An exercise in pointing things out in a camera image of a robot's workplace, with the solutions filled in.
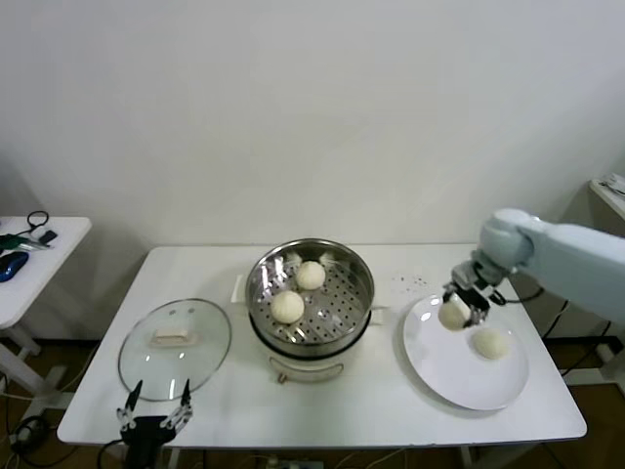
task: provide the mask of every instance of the cable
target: cable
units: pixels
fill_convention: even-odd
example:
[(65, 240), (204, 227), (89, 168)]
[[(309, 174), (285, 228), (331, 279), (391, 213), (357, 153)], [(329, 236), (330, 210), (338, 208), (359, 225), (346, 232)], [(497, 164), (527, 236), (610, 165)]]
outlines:
[(551, 323), (551, 325), (547, 329), (547, 332), (543, 334), (543, 337), (542, 337), (543, 340), (545, 340), (549, 336), (549, 334), (551, 334), (551, 332), (556, 328), (556, 326), (558, 325), (558, 322), (560, 321), (560, 318), (563, 316), (563, 313), (568, 309), (569, 304), (570, 303), (568, 303), (568, 300), (564, 300), (564, 303), (562, 303), (562, 306), (560, 307), (560, 311), (554, 318), (554, 321)]
[[(36, 215), (41, 215), (44, 218), (43, 222), (41, 222), (41, 223), (34, 223), (33, 221), (30, 220), (32, 217), (34, 217)], [(28, 223), (28, 229), (27, 230), (23, 230), (23, 231), (21, 231), (19, 233), (9, 234), (9, 235), (12, 236), (12, 237), (17, 237), (17, 236), (20, 236), (20, 235), (31, 234), (36, 229), (46, 225), (49, 220), (50, 220), (50, 214), (48, 212), (46, 212), (45, 210), (35, 210), (34, 212), (30, 212), (26, 216), (26, 222)]]
[(536, 293), (534, 293), (533, 295), (529, 295), (525, 298), (520, 298), (518, 300), (509, 300), (507, 298), (505, 298), (506, 303), (526, 303), (528, 301), (531, 300), (535, 300), (536, 298), (538, 298), (540, 295), (542, 295), (545, 292), (545, 289), (541, 286), (540, 288), (538, 288), (538, 290), (536, 290)]
[[(9, 435), (12, 435), (14, 432), (19, 432), (21, 430), (21, 428), (23, 429), (27, 429), (29, 431), (32, 432), (32, 429), (27, 425), (27, 422), (30, 421), (31, 419), (39, 419), (41, 421), (43, 421), (46, 426), (47, 426), (47, 422), (43, 417), (39, 417), (39, 416), (33, 416), (33, 417), (29, 417), (26, 418), (23, 422), (20, 422), (13, 430), (11, 430), (11, 424), (9, 423), (9, 405), (10, 405), (10, 401), (8, 397), (5, 397), (5, 419), (4, 419), (4, 426), (5, 426), (5, 430), (7, 431), (7, 437)], [(41, 463), (41, 462), (34, 462), (29, 460), (26, 455), (18, 450), (18, 447), (14, 444), (11, 444), (11, 450), (13, 451), (13, 455), (17, 455), (18, 457), (18, 465), (20, 465), (20, 461), (23, 461), (26, 463), (27, 466), (30, 467), (35, 467), (35, 468), (48, 468), (48, 467), (54, 467), (58, 464), (61, 464), (62, 462), (64, 462), (65, 460), (69, 459), (75, 452), (77, 452), (80, 449), (80, 447), (73, 447), (67, 454), (65, 454), (63, 457), (57, 459), (56, 461), (53, 462), (46, 462), (46, 463)]]
[(206, 449), (204, 449), (202, 451), (202, 460), (201, 461), (197, 461), (195, 464), (193, 464), (191, 466), (191, 469), (198, 469), (198, 468), (202, 468), (202, 469), (207, 469), (208, 468), (208, 453), (206, 451)]
[(339, 467), (341, 467), (343, 465), (343, 463), (347, 462), (348, 460), (352, 459), (354, 456), (356, 456), (357, 454), (361, 453), (362, 451), (356, 451), (356, 452), (352, 452), (350, 454), (348, 454), (347, 456), (345, 456), (343, 459), (341, 459), (339, 461), (339, 463), (334, 466), (334, 469), (339, 469)]
[(393, 456), (395, 456), (396, 454), (401, 453), (402, 451), (406, 451), (406, 449), (405, 449), (405, 448), (401, 448), (401, 449), (398, 449), (398, 450), (396, 450), (396, 451), (393, 451), (393, 452), (392, 452), (392, 453), (390, 453), (390, 454), (387, 454), (387, 455), (386, 455), (386, 456), (384, 456), (384, 457), (381, 457), (380, 459), (376, 459), (376, 460), (375, 460), (375, 461), (373, 461), (372, 463), (368, 464), (368, 465), (367, 465), (364, 469), (371, 469), (373, 466), (375, 466), (375, 465), (377, 465), (377, 464), (380, 464), (381, 462), (386, 461), (386, 460), (387, 460), (387, 459), (389, 459), (390, 457), (393, 457)]
[(593, 355), (595, 353), (595, 351), (597, 350), (597, 347), (599, 347), (599, 344), (601, 343), (599, 339), (601, 339), (602, 337), (604, 337), (607, 334), (607, 330), (609, 329), (609, 327), (612, 325), (612, 321), (609, 320), (607, 322), (607, 324), (605, 325), (605, 329), (602, 331), (601, 335), (598, 338), (597, 343), (593, 346), (592, 349), (590, 349), (586, 354), (584, 354), (584, 356), (579, 359), (577, 362), (575, 362), (575, 364), (569, 368), (567, 371), (565, 371), (564, 373), (562, 373), (562, 377), (567, 376), (573, 369), (575, 369), (577, 366), (579, 366), (580, 364), (582, 364), (582, 362), (584, 362), (588, 357), (590, 357), (591, 355)]
[(121, 438), (118, 440), (111, 440), (106, 445), (100, 448), (100, 450), (98, 451), (98, 469), (103, 469), (102, 455), (104, 454), (104, 452), (110, 447), (112, 447), (113, 445), (117, 445), (118, 443), (121, 443), (121, 442), (122, 442)]
[(61, 464), (63, 461), (69, 459), (75, 452), (77, 452), (80, 449), (80, 447), (74, 447), (72, 448), (66, 455), (64, 455), (63, 457), (57, 459), (54, 462), (46, 462), (46, 463), (41, 463), (41, 462), (33, 462), (31, 460), (29, 460), (25, 454), (19, 454), (19, 456), (21, 457), (21, 460), (23, 462), (26, 463), (27, 466), (30, 467), (36, 467), (36, 468), (45, 468), (45, 467), (54, 467), (57, 464)]
[(556, 461), (556, 464), (558, 464), (561, 469), (566, 469), (566, 466), (563, 464), (563, 462), (558, 459), (554, 451), (549, 448), (546, 443), (543, 443), (542, 447), (549, 453), (552, 459)]
[[(96, 354), (96, 352), (98, 351), (98, 348), (100, 347), (100, 344), (98, 344), (94, 350), (91, 351), (91, 353), (89, 354), (89, 357), (87, 357), (87, 360), (85, 361), (85, 364), (83, 365), (82, 369), (78, 372), (78, 374), (76, 374), (76, 376), (74, 376), (73, 378), (71, 378), (71, 381), (69, 381), (67, 384), (65, 384), (62, 388), (60, 388), (58, 391), (66, 391), (69, 387), (71, 387), (84, 373), (85, 371), (87, 371), (87, 368), (89, 367), (89, 364), (91, 364), (91, 360), (94, 357), (94, 355)], [(8, 393), (0, 393), (0, 396), (4, 396), (5, 398), (10, 398), (10, 399), (17, 399), (18, 401), (38, 401), (41, 399), (48, 399), (50, 396), (36, 396), (33, 398), (29, 398), (27, 396), (18, 396), (16, 394), (8, 394)]]
[(18, 467), (20, 467), (20, 457), (14, 452), (12, 452), (11, 455), (9, 456), (9, 459), (7, 459), (7, 462), (4, 463), (4, 469), (9, 469), (9, 466), (11, 465), (11, 462), (13, 461), (15, 457), (18, 459), (18, 462), (16, 463), (13, 469), (18, 469)]

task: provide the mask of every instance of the white plate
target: white plate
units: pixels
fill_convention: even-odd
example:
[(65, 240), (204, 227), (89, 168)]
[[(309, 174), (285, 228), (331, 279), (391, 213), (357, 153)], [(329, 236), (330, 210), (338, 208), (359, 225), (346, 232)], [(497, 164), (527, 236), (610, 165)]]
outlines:
[[(419, 301), (403, 326), (403, 345), (419, 376), (448, 401), (476, 410), (503, 408), (523, 390), (529, 367), (519, 339), (491, 311), (484, 325), (457, 332), (438, 320), (439, 296)], [(501, 360), (489, 360), (473, 348), (471, 338), (483, 327), (508, 335), (510, 353)]]

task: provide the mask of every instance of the steamed bun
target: steamed bun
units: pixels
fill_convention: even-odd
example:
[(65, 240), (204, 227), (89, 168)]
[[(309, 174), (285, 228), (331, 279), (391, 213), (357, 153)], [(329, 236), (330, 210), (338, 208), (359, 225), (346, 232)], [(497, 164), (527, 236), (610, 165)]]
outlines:
[(510, 353), (510, 342), (502, 332), (484, 328), (472, 337), (473, 345), (480, 355), (490, 360), (503, 359)]
[(304, 300), (294, 291), (282, 291), (271, 302), (271, 315), (278, 322), (290, 324), (304, 314)]
[(438, 320), (449, 330), (462, 330), (471, 317), (471, 308), (455, 293), (438, 309)]
[(325, 270), (318, 262), (308, 261), (297, 270), (295, 280), (304, 290), (316, 290), (325, 282)]

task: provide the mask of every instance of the blue mouse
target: blue mouse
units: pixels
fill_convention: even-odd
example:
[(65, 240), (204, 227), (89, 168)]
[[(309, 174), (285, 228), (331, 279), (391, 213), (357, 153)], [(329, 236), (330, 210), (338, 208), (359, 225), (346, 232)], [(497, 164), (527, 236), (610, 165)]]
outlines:
[(10, 280), (28, 260), (27, 252), (12, 252), (0, 257), (0, 282)]

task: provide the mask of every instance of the glass pot lid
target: glass pot lid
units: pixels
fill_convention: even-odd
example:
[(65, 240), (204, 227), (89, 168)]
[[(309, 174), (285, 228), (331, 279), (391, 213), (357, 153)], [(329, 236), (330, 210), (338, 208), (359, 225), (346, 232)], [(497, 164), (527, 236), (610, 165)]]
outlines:
[(200, 299), (167, 303), (137, 322), (119, 352), (122, 383), (132, 391), (144, 381), (141, 399), (170, 401), (194, 391), (220, 367), (229, 350), (224, 310)]

